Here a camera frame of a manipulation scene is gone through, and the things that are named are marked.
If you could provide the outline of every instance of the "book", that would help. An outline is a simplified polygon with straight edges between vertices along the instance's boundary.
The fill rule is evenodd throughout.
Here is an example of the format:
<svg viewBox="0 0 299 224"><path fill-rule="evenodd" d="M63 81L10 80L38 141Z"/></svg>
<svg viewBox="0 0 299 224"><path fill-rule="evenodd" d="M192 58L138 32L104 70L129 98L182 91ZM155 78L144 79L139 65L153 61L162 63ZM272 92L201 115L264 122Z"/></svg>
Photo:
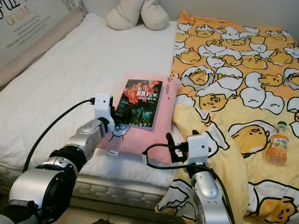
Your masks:
<svg viewBox="0 0 299 224"><path fill-rule="evenodd" d="M162 81L129 79L116 109L120 124L152 130Z"/></svg>

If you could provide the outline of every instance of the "white mattress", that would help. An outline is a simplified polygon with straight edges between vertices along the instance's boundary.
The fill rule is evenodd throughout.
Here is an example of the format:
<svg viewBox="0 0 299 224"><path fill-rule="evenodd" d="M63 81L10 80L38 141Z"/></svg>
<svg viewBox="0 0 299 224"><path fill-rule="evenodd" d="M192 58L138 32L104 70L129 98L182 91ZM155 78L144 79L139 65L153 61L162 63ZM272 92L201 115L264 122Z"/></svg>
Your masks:
<svg viewBox="0 0 299 224"><path fill-rule="evenodd" d="M1 92L0 165L21 169L38 136L56 117L97 92L117 96L126 73L168 76L175 32L176 22L160 31L144 25L116 31L107 27L103 19L88 14ZM30 167L43 162L80 125L93 118L93 106L88 104L69 113L39 144ZM139 156L114 157L97 150L82 174L168 187L174 172L151 169L142 164Z"/></svg>

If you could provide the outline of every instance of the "white wall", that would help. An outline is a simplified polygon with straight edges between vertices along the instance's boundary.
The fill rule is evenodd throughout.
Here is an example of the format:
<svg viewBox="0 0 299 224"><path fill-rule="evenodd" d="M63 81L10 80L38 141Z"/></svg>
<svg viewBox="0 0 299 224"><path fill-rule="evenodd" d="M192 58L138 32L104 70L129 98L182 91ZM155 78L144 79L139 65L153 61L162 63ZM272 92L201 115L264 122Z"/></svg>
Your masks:
<svg viewBox="0 0 299 224"><path fill-rule="evenodd" d="M100 17L119 0L83 0L89 13ZM299 0L160 0L171 20L185 8L190 15L235 21L246 26L275 26L299 42Z"/></svg>

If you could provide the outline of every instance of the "orange juice bottle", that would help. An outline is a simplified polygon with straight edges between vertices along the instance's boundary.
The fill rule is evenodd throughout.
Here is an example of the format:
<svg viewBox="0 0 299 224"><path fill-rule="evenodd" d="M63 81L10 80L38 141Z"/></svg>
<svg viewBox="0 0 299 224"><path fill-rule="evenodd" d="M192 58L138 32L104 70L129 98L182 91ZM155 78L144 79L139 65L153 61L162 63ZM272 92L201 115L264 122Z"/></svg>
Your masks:
<svg viewBox="0 0 299 224"><path fill-rule="evenodd" d="M289 131L284 121L277 123L277 134L272 135L270 147L266 153L266 160L277 166L284 166L286 163L286 150L289 145Z"/></svg>

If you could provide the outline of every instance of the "bedding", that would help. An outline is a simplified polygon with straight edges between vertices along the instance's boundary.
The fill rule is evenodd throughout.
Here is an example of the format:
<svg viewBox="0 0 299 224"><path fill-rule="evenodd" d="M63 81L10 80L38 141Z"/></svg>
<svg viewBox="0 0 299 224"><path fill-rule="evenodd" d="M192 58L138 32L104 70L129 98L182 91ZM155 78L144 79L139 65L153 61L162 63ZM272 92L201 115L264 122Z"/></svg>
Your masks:
<svg viewBox="0 0 299 224"><path fill-rule="evenodd" d="M5 127L0 129L1 166L21 169L32 145L55 118L97 92L118 96L125 74L147 71L167 77L176 24L155 32L144 25L115 31L104 19L88 14L1 92L0 123ZM65 116L41 141L30 168L45 161L93 118L91 105ZM142 164L141 157L121 153L114 157L97 150L82 174L168 187L174 173L153 170Z"/></svg>
<svg viewBox="0 0 299 224"><path fill-rule="evenodd" d="M178 20L171 76L182 86L173 121L184 137L193 130L208 137L209 167L224 182L237 224L244 216L247 223L298 223L298 50L279 28L189 17L186 11ZM291 130L283 167L265 160L281 120ZM156 211L197 222L182 170Z"/></svg>
<svg viewBox="0 0 299 224"><path fill-rule="evenodd" d="M122 90L126 88L126 84L129 79L140 79L141 77L146 80L158 80L163 82L153 129L146 130L137 127L119 125L115 127L112 133L105 136L100 148L113 148L117 152L142 155L142 152L144 152L144 150L152 144L168 143L166 134L171 132L172 112L178 87L181 82L178 79L159 75L130 74L126 76ZM122 92L114 101L115 108L117 108L121 96ZM168 148L165 147L155 147L150 151L149 158L166 165L171 165L171 156Z"/></svg>

